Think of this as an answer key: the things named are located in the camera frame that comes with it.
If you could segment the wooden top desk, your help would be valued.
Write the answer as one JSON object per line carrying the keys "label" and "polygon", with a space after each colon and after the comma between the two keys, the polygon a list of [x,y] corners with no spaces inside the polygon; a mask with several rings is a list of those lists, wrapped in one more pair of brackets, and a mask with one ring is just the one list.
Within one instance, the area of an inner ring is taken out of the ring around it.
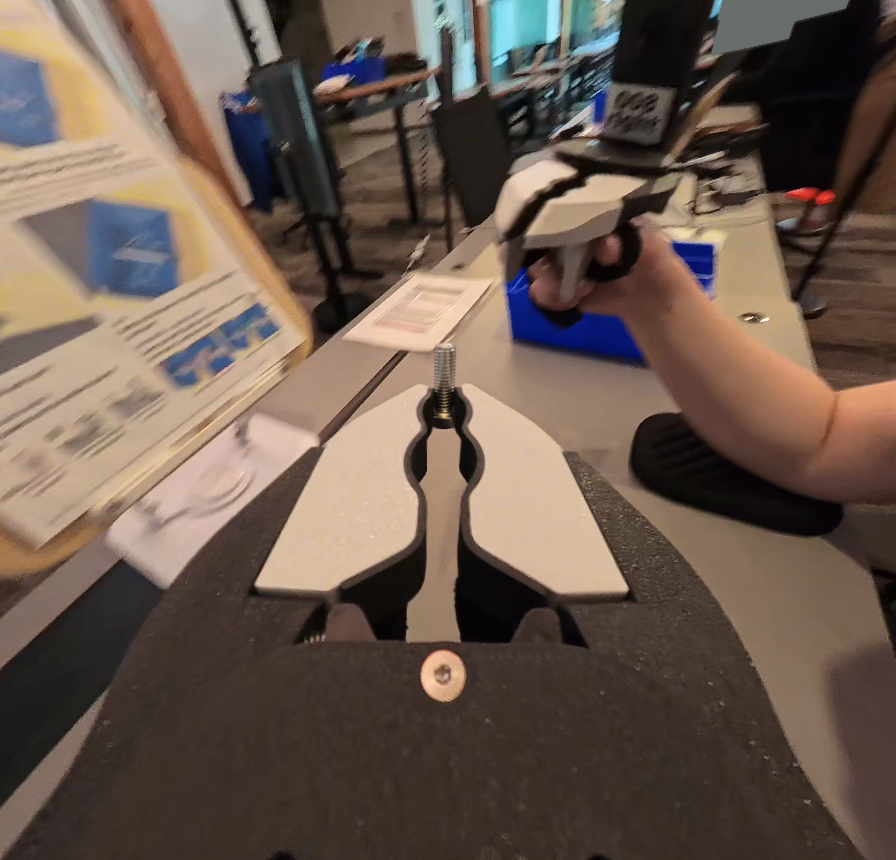
{"label": "wooden top desk", "polygon": [[405,120],[405,108],[425,103],[429,82],[437,80],[442,67],[414,70],[386,77],[377,82],[354,84],[343,82],[336,87],[314,89],[313,96],[330,122],[352,122],[374,115],[389,113],[396,138],[402,182],[408,217],[412,226],[442,227],[444,220],[424,215],[420,207],[420,195],[411,162],[409,130]]}

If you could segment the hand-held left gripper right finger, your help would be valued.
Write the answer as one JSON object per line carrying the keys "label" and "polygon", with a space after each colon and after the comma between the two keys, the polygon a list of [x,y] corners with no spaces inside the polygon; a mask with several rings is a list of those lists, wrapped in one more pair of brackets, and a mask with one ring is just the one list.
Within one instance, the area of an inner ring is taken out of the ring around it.
{"label": "hand-held left gripper right finger", "polygon": [[456,390],[462,547],[551,605],[630,588],[561,446],[473,384]]}

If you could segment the blue plastic crate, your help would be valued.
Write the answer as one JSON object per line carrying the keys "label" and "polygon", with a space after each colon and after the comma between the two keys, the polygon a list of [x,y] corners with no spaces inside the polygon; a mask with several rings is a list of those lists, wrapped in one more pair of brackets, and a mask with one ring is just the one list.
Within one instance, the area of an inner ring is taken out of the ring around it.
{"label": "blue plastic crate", "polygon": [[349,84],[364,85],[386,79],[383,56],[355,57],[350,61],[333,61],[322,69],[321,82],[347,78]]}

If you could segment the white board stand base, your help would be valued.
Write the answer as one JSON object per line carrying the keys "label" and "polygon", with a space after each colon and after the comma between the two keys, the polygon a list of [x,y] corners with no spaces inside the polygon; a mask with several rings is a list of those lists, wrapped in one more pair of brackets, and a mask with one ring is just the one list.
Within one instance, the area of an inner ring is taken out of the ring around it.
{"label": "white board stand base", "polygon": [[106,545],[168,588],[208,541],[318,445],[312,432],[275,418],[240,418],[118,518]]}

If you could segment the blue plastic bin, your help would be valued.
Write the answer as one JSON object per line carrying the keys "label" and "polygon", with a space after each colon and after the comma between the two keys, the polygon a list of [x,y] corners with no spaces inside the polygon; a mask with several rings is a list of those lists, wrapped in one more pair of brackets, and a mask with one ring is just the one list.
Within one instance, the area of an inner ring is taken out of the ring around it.
{"label": "blue plastic bin", "polygon": [[[675,253],[683,260],[704,294],[715,294],[717,245],[703,241],[675,241]],[[597,357],[637,364],[643,355],[623,322],[610,315],[577,311],[546,313],[530,297],[527,270],[505,284],[511,336],[515,340]]]}

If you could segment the laminated paper sheet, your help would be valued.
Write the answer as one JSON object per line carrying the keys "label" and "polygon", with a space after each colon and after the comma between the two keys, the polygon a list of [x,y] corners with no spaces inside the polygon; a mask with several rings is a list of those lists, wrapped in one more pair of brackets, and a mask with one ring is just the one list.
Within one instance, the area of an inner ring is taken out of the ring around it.
{"label": "laminated paper sheet", "polygon": [[494,279],[411,275],[349,328],[344,339],[384,350],[431,352],[496,283]]}

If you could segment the person's right hand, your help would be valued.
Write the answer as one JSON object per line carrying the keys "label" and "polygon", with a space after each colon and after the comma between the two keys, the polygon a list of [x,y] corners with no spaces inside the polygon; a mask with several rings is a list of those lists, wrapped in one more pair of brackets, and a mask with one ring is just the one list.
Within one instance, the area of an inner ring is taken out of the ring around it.
{"label": "person's right hand", "polygon": [[638,261],[627,275],[610,282],[582,279],[573,297],[560,297],[562,267],[554,252],[545,252],[528,269],[532,303],[543,311],[612,315],[626,319],[666,306],[687,275],[665,236],[640,220],[635,227],[642,243]]}

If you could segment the silver hex bolt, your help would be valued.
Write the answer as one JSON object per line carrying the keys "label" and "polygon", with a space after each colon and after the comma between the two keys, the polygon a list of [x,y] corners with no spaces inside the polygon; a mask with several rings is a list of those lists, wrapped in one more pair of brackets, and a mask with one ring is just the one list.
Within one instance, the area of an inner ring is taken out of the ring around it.
{"label": "silver hex bolt", "polygon": [[432,418],[433,427],[454,427],[454,403],[456,393],[456,348],[451,342],[442,342],[434,348]]}

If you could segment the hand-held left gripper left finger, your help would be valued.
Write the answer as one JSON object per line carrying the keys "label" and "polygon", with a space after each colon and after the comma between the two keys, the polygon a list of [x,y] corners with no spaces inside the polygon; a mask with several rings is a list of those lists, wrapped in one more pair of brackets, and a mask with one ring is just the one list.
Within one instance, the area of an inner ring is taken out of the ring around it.
{"label": "hand-held left gripper left finger", "polygon": [[426,440],[430,388],[410,387],[350,420],[323,446],[253,586],[333,600],[408,557],[426,524],[412,452]]}

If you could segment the black display floor stand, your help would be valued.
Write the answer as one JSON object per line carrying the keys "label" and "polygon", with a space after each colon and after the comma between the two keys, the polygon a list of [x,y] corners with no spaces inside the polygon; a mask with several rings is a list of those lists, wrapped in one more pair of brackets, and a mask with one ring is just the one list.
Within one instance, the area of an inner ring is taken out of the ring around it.
{"label": "black display floor stand", "polygon": [[363,292],[345,291],[340,278],[378,280],[382,274],[362,270],[353,260],[336,161],[301,62],[255,66],[249,87],[270,133],[281,185],[300,212],[325,284],[324,299],[313,310],[315,326],[324,335],[336,334],[372,303]]}

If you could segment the wooden instruction board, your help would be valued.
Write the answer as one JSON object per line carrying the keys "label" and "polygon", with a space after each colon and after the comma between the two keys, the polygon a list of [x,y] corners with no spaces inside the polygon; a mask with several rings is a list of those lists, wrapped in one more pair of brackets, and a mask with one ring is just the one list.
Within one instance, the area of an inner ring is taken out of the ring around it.
{"label": "wooden instruction board", "polygon": [[300,365],[308,315],[42,0],[2,0],[1,570],[64,561]]}

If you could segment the black office chair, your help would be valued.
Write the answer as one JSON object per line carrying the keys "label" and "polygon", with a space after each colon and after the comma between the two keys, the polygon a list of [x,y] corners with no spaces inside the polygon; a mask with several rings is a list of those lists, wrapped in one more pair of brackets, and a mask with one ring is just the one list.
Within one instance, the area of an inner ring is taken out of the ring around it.
{"label": "black office chair", "polygon": [[498,106],[486,87],[439,105],[432,114],[444,169],[467,227],[479,227],[497,208],[512,166]]}

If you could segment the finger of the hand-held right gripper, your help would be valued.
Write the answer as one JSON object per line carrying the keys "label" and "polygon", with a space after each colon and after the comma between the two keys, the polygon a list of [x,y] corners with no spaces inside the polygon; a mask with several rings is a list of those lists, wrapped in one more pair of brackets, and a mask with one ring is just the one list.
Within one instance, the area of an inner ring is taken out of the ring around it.
{"label": "finger of the hand-held right gripper", "polygon": [[509,174],[497,199],[495,226],[503,264],[521,264],[524,234],[542,207],[569,190],[582,187],[585,175],[556,159],[540,159]]}
{"label": "finger of the hand-held right gripper", "polygon": [[609,234],[623,205],[651,196],[653,179],[594,175],[581,187],[546,201],[523,233],[525,245],[585,245]]}

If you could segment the black wrist rest pad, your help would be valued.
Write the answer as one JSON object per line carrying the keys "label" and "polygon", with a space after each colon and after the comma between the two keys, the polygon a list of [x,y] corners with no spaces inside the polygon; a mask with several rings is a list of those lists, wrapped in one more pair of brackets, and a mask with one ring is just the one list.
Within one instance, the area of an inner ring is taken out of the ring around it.
{"label": "black wrist rest pad", "polygon": [[795,494],[726,460],[680,414],[656,414],[638,425],[629,466],[657,496],[785,535],[824,537],[844,518],[839,504]]}

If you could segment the person's right forearm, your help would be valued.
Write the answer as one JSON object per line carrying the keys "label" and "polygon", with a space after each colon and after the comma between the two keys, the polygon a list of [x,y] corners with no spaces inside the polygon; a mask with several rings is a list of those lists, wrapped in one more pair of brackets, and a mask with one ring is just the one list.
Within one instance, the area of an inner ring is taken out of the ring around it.
{"label": "person's right forearm", "polygon": [[714,451],[793,493],[895,502],[895,383],[835,391],[736,328],[694,286],[623,319]]}

